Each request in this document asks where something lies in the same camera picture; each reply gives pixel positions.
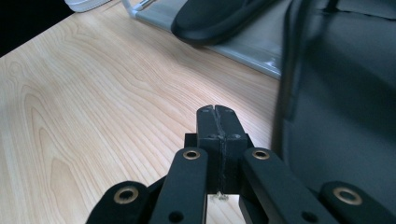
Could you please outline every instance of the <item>wooden table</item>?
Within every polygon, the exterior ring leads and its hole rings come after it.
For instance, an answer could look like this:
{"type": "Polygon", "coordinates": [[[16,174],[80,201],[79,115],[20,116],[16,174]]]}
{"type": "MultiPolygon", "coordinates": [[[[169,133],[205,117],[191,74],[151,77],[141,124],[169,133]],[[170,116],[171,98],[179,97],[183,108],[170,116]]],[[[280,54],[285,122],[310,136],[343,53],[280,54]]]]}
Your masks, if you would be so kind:
{"type": "MultiPolygon", "coordinates": [[[[111,186],[166,175],[204,105],[268,147],[277,85],[120,1],[74,14],[0,59],[0,220],[84,223],[111,186]]],[[[207,223],[244,222],[237,197],[208,201],[207,223]]]]}

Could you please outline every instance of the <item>gray plastic surface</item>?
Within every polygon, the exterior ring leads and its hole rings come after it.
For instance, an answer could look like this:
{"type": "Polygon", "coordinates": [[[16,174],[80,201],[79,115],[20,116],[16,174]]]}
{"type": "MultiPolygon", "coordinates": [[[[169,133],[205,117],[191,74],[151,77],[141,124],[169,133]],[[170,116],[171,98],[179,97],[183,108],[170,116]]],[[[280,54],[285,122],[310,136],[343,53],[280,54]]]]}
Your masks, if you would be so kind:
{"type": "MultiPolygon", "coordinates": [[[[171,24],[187,0],[159,0],[136,13],[136,17],[170,32],[171,24]]],[[[273,4],[242,32],[207,48],[271,77],[280,78],[283,20],[290,0],[273,4]]]]}

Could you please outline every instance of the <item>black metal bracket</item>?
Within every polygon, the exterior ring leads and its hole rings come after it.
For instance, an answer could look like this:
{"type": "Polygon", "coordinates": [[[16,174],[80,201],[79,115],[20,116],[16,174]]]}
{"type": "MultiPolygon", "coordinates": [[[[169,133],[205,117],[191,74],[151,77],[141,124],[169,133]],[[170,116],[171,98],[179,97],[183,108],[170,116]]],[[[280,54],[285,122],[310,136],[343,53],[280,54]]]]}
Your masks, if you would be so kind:
{"type": "Polygon", "coordinates": [[[361,189],[343,182],[307,189],[271,150],[254,147],[228,107],[197,111],[197,133],[167,176],[148,188],[126,181],[110,188],[87,223],[205,223],[207,194],[239,194],[247,223],[396,223],[361,189]]]}

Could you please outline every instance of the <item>black plastic part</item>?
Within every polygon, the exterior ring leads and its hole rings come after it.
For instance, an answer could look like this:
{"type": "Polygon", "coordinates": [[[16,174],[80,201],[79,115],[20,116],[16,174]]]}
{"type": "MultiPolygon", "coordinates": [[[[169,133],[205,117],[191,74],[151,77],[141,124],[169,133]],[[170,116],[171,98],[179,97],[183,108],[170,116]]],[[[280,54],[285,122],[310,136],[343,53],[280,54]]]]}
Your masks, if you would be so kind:
{"type": "Polygon", "coordinates": [[[197,147],[181,149],[172,162],[149,223],[205,223],[206,174],[207,153],[197,147]]]}
{"type": "Polygon", "coordinates": [[[244,196],[239,196],[239,208],[247,224],[264,224],[269,221],[262,208],[244,196]]]}
{"type": "Polygon", "coordinates": [[[235,112],[222,105],[197,111],[197,146],[209,155],[207,192],[238,194],[241,188],[240,161],[252,145],[235,112]]]}
{"type": "Polygon", "coordinates": [[[212,45],[237,33],[275,0],[188,0],[172,33],[191,45],[212,45]]]}
{"type": "Polygon", "coordinates": [[[285,18],[271,149],[308,188],[347,182],[395,215],[396,1],[318,2],[285,18]]]}
{"type": "MultiPolygon", "coordinates": [[[[126,192],[125,199],[132,197],[134,193],[126,192]]],[[[146,186],[133,181],[125,181],[106,191],[105,195],[91,211],[87,223],[147,223],[150,215],[148,204],[149,190],[146,186]],[[125,187],[133,187],[137,190],[137,192],[134,192],[137,194],[136,199],[130,203],[116,203],[115,196],[117,191],[125,187]]]]}
{"type": "Polygon", "coordinates": [[[396,223],[396,217],[389,210],[363,190],[347,183],[336,181],[325,184],[319,199],[340,223],[396,223]]]}
{"type": "Polygon", "coordinates": [[[337,223],[274,152],[254,147],[244,159],[246,179],[271,223],[337,223]]]}

